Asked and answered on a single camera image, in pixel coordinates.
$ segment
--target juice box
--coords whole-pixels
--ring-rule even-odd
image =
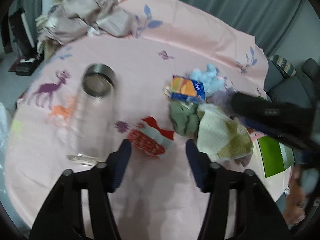
[[[201,104],[205,101],[203,84],[186,77],[173,76],[171,98],[182,102]]]

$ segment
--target purple deer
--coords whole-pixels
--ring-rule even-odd
[[[39,98],[40,98],[41,94],[42,93],[46,93],[47,96],[42,100],[41,107],[44,108],[44,104],[49,99],[49,109],[52,110],[53,92],[58,90],[59,87],[61,86],[61,84],[65,85],[66,84],[66,79],[71,77],[70,73],[67,70],[64,70],[64,71],[57,70],[56,71],[56,76],[59,79],[59,82],[57,84],[55,84],[55,83],[42,84],[39,87],[39,89],[29,97],[28,105],[30,105],[31,100],[34,98],[34,96],[37,95],[36,96],[36,106],[39,106]]]

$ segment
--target person's hand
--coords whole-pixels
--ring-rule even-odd
[[[286,208],[283,212],[283,218],[288,225],[296,225],[305,219],[306,214],[302,206],[306,196],[300,187],[301,167],[294,168],[291,182],[289,184],[290,194],[286,200]]]

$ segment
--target pink tablecloth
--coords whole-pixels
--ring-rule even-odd
[[[13,206],[29,226],[64,169],[89,168],[66,158],[68,129],[59,121],[62,116],[48,121],[50,100],[45,97],[49,94],[37,93],[43,83],[57,84],[52,92],[53,106],[68,108],[68,98],[76,95],[86,66],[96,62],[110,66],[117,78],[117,111],[113,119],[127,123],[129,129],[149,115],[161,128],[172,129],[168,99],[162,93],[165,83],[172,74],[205,70],[208,63],[219,69],[220,76],[227,77],[227,88],[266,95],[262,88],[268,63],[254,37],[177,0],[121,1],[120,5],[135,19],[132,35],[122,39],[106,34],[85,37],[61,48],[33,82],[15,115],[6,155],[6,186]],[[127,134],[126,129],[111,127],[106,137],[112,151]],[[133,149],[121,187],[110,194],[123,239],[196,239],[208,195],[194,183],[185,155],[186,140],[175,134],[169,154],[162,161]],[[244,170],[234,162],[224,165]],[[276,200],[288,183],[290,169],[266,179],[258,151],[249,168]],[[232,193],[226,236],[233,233],[234,197]],[[90,236],[86,209],[84,220]]]

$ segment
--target striped cushion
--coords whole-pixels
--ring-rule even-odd
[[[284,78],[289,78],[295,75],[296,70],[294,66],[288,62],[285,58],[278,55],[270,57],[271,61],[276,64],[277,69],[280,71]]]

